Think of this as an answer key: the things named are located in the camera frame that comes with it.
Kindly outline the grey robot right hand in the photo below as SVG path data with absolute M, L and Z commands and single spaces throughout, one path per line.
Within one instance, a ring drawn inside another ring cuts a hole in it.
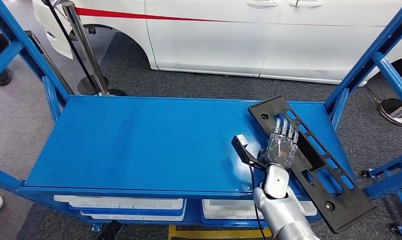
M 286 118 L 277 118 L 266 149 L 261 149 L 257 158 L 263 164 L 278 164 L 285 170 L 291 168 L 298 150 L 298 131 Z

